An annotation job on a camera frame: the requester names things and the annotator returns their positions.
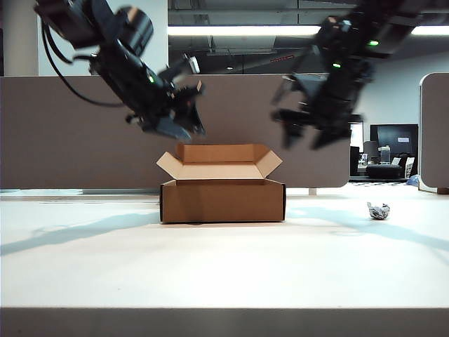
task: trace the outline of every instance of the white wall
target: white wall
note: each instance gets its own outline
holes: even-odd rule
[[[36,76],[37,31],[33,1],[4,0],[5,76]]]
[[[6,75],[55,76],[56,73],[51,68],[43,49],[40,20],[33,11],[34,1],[5,0],[4,2]],[[122,6],[137,6],[151,18],[154,35],[147,44],[142,59],[154,71],[162,70],[168,63],[168,2],[166,0],[109,0],[108,4],[114,12]],[[67,57],[74,54],[74,49],[68,42],[56,33],[53,33],[53,37]],[[95,49],[78,50],[77,53],[91,53]],[[59,60],[55,62],[63,74],[89,75],[86,62],[76,62],[72,66]]]
[[[383,62],[375,81],[361,94],[356,113],[364,116],[364,138],[370,140],[370,124],[418,124],[420,81],[432,72],[449,72],[449,53]]]

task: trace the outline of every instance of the fluorescent light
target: fluorescent light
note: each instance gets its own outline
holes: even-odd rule
[[[303,37],[315,35],[319,26],[168,26],[178,37]]]
[[[449,35],[449,26],[419,26],[412,31],[413,35]]]

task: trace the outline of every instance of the gray partition panel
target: gray partition panel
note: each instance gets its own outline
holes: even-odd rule
[[[349,178],[349,140],[309,149],[315,130],[291,150],[269,104],[280,75],[201,75],[198,106],[208,135],[194,143],[264,143],[283,160],[270,178],[288,187],[339,187]],[[116,101],[98,77],[70,77],[92,98]],[[154,188],[170,177],[156,160],[176,140],[125,123],[126,108],[89,105],[56,77],[3,78],[1,188]]]
[[[449,73],[421,82],[420,173],[429,187],[449,187]]]

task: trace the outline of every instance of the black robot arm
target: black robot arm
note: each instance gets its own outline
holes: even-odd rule
[[[277,110],[276,121],[283,124],[285,146],[302,136],[304,126],[320,130],[312,147],[318,149],[351,135],[350,123],[362,88],[373,80],[371,58],[387,58],[419,25],[421,10],[428,1],[362,0],[343,17],[327,18],[292,74],[286,77],[274,98],[277,105],[288,91],[305,97],[299,110]],[[326,69],[322,76],[300,75],[297,70],[308,55],[317,55]]]
[[[55,46],[48,26],[75,49],[99,46],[96,54],[78,59],[88,60],[91,72],[99,74],[133,111],[127,122],[138,124],[145,132],[185,140],[190,139],[190,133],[204,134],[195,103],[202,92],[201,82],[184,88],[175,84],[179,75],[199,72],[195,58],[184,56],[174,67],[154,73],[140,59],[153,35],[152,21],[140,9],[127,6],[114,14],[106,0],[36,2],[34,9],[43,22],[44,45],[48,49],[48,42],[63,61],[71,62]]]

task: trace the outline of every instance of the black cable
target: black cable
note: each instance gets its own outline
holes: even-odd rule
[[[50,44],[51,50],[59,57],[61,61],[67,63],[68,65],[72,65],[76,60],[92,60],[92,56],[90,55],[75,55],[72,60],[69,60],[62,54],[58,46],[56,46],[55,40],[53,39],[53,35],[51,34],[50,26],[45,24],[45,34],[47,36],[48,43]]]
[[[59,57],[59,59],[65,63],[67,63],[68,65],[71,65],[73,63],[73,61],[69,60],[68,58],[66,58],[61,51],[59,50],[59,48],[56,46],[55,40],[53,40],[53,37],[51,36],[51,31],[50,31],[50,27],[45,24],[43,26],[44,30],[45,30],[45,34],[47,36],[47,40],[48,43],[50,44],[51,50],[56,54],[56,56]]]
[[[47,43],[47,36],[46,36],[46,24],[41,21],[41,33],[42,33],[42,42],[43,42],[43,48],[45,49],[45,53],[47,55],[48,61],[51,64],[51,67],[53,70],[55,70],[56,74],[58,74],[61,81],[66,85],[66,87],[76,96],[78,96],[80,99],[85,100],[86,102],[89,102],[90,104],[99,105],[101,107],[123,107],[123,103],[104,103],[104,102],[98,102],[96,100],[91,100],[90,98],[87,98],[84,95],[81,95],[78,91],[75,90],[75,88],[66,80],[64,75],[61,74],[58,67],[56,67],[55,62],[53,61],[50,50],[48,49],[48,43]]]

